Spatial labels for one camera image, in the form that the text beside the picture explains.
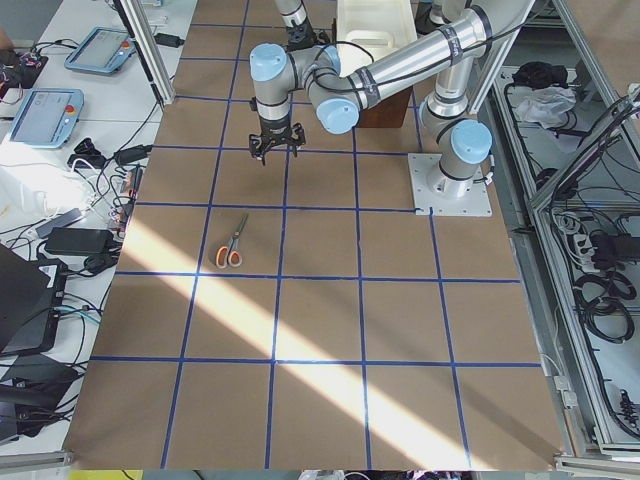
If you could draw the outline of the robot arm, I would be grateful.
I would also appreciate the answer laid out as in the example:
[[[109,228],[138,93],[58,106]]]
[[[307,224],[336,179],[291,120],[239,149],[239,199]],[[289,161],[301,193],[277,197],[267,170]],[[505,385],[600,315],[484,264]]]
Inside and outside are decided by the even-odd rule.
[[[302,0],[275,0],[275,5],[285,25],[288,52],[330,43],[326,32],[313,28]]]
[[[356,126],[361,111],[435,76],[424,119],[440,121],[443,129],[452,127],[468,108],[473,60],[514,40],[532,7],[530,1],[467,1],[459,8],[443,2],[443,22],[434,31],[341,77],[336,48],[313,43],[303,2],[279,2],[288,33],[303,38],[293,51],[264,43],[250,53],[256,93],[251,108],[261,127],[259,134],[249,137],[251,156],[263,161],[274,147],[297,149],[304,144],[304,129],[290,116],[289,95],[298,90],[306,91],[326,131],[344,134]]]

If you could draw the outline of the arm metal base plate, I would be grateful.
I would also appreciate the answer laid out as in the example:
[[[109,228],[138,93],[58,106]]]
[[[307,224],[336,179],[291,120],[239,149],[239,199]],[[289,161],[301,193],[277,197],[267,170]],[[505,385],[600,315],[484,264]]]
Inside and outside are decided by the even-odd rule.
[[[408,167],[416,215],[443,217],[491,217],[492,207],[477,166],[472,178],[458,181],[440,169],[439,153],[410,153]]]

